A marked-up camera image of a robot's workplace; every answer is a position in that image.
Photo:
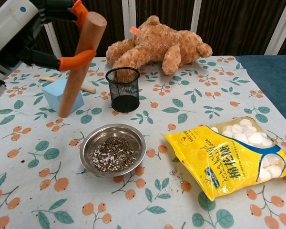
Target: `blue cube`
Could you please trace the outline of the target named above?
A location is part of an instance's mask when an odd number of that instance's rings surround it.
[[[50,105],[50,108],[56,112],[59,109],[59,104],[62,100],[62,94],[66,84],[67,84],[67,79],[59,79],[42,88],[42,92],[46,97],[48,104]],[[82,99],[82,94],[79,91],[74,106],[71,110],[71,113],[83,105],[84,105],[84,100]]]

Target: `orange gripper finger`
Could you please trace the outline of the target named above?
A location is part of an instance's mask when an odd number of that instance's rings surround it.
[[[88,14],[88,10],[86,7],[82,4],[82,0],[77,0],[73,7],[71,8],[71,12],[75,14],[77,17],[77,20],[75,21],[76,24],[80,27],[80,30],[82,31],[82,27],[84,25],[86,16]]]
[[[95,56],[96,56],[96,51],[91,49],[91,50],[85,50],[73,57],[61,57],[59,70],[67,71],[67,70],[78,69],[83,65],[90,63]]]

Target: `brown teddy bear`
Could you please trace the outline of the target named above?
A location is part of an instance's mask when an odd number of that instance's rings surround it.
[[[165,75],[200,57],[212,55],[212,48],[191,31],[176,31],[150,16],[139,28],[139,34],[108,47],[107,62],[113,67],[138,69],[150,61],[163,61]]]

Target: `wooden dowel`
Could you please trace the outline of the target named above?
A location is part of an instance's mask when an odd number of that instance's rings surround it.
[[[97,50],[106,26],[107,21],[102,15],[96,12],[89,12],[80,34],[80,40],[78,42],[75,55],[88,49]],[[66,118],[69,116],[70,111],[74,106],[77,94],[81,89],[82,82],[86,76],[89,65],[90,64],[87,64],[70,72],[58,110],[58,115],[60,117]]]
[[[41,80],[45,80],[48,82],[55,82],[58,80],[58,78],[50,78],[50,77],[40,77]],[[86,92],[90,92],[91,94],[95,94],[96,93],[96,89],[94,87],[89,87],[86,85],[82,85],[81,86],[81,90],[86,91]]]

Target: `tablecloth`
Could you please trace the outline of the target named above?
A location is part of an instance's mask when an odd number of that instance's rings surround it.
[[[286,120],[234,57],[199,59],[171,76],[159,63],[143,66],[140,106],[126,114],[111,108],[108,70],[94,58],[84,84],[97,93],[83,91],[84,106],[64,119],[48,106],[41,88],[49,82],[39,77],[68,72],[22,64],[8,76],[0,98],[1,228],[286,227],[286,177],[211,202],[161,135],[252,115],[286,150]],[[147,154],[129,174],[96,177],[81,166],[80,147],[95,128],[114,123],[141,131]]]

